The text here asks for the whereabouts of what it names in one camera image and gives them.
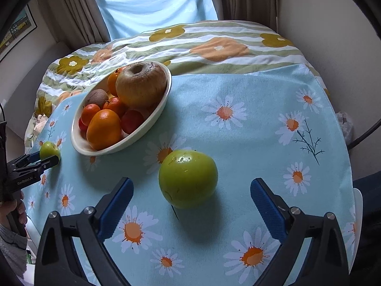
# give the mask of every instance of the picture frame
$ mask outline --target picture frame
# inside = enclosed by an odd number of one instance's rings
[[[36,22],[27,5],[20,12],[5,38],[0,43],[0,62],[23,38],[37,28]]]

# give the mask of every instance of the green apple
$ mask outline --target green apple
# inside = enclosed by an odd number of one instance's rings
[[[217,180],[214,160],[198,151],[173,151],[159,170],[163,196],[179,209],[195,207],[208,199],[216,189]]]
[[[61,152],[56,144],[47,141],[40,148],[40,159],[45,160],[51,156],[57,156],[58,159],[61,159]]]

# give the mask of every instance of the light blue tablecloth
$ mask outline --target light blue tablecloth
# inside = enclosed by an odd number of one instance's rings
[[[82,98],[62,102],[35,143],[33,151],[39,141],[55,141],[62,159],[24,190],[27,212],[41,232],[50,211],[79,213],[96,205],[122,176],[130,177],[134,197],[105,246],[132,285],[252,285],[279,245],[250,198],[256,177],[289,206],[320,216],[334,212],[341,229],[354,221],[344,138],[325,92],[305,65],[251,75],[175,76],[168,103],[147,134],[118,153],[96,158],[80,155],[70,142]],[[160,192],[157,172],[169,151],[186,147],[210,155],[219,180],[210,200],[177,210],[177,220]],[[351,259],[352,246],[347,247]],[[77,248],[90,281],[97,283]],[[296,278],[306,250],[304,245],[288,282]]]

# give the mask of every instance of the kiwi fruit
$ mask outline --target kiwi fruit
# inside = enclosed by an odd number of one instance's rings
[[[95,89],[90,91],[86,97],[85,106],[89,104],[96,104],[103,109],[104,104],[109,99],[109,96],[106,91],[103,89]]]

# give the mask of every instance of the fruit bowl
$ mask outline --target fruit bowl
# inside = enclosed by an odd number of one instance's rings
[[[99,156],[99,155],[106,155],[108,153],[115,153],[136,142],[143,135],[145,135],[145,133],[155,124],[155,122],[157,121],[161,113],[163,112],[163,109],[165,107],[165,104],[167,102],[167,99],[172,87],[172,76],[169,69],[165,65],[159,62],[155,62],[155,63],[161,66],[161,68],[164,70],[166,75],[167,86],[166,86],[163,98],[161,99],[157,107],[154,109],[154,111],[146,118],[146,120],[141,126],[139,126],[131,134],[125,135],[125,138],[123,138],[121,141],[119,141],[118,143],[108,148],[102,149],[100,151],[96,151],[93,148],[91,148],[87,140],[81,135],[81,130],[79,129],[79,126],[78,126],[78,120],[81,117],[83,107],[85,105],[86,96],[85,98],[83,98],[82,103],[79,105],[74,115],[74,120],[72,123],[71,135],[70,135],[72,144],[75,150],[78,151],[78,153],[85,156]],[[108,79],[108,76],[106,76],[103,80],[101,80],[91,91],[95,89],[103,89],[105,91],[108,91],[107,79]]]

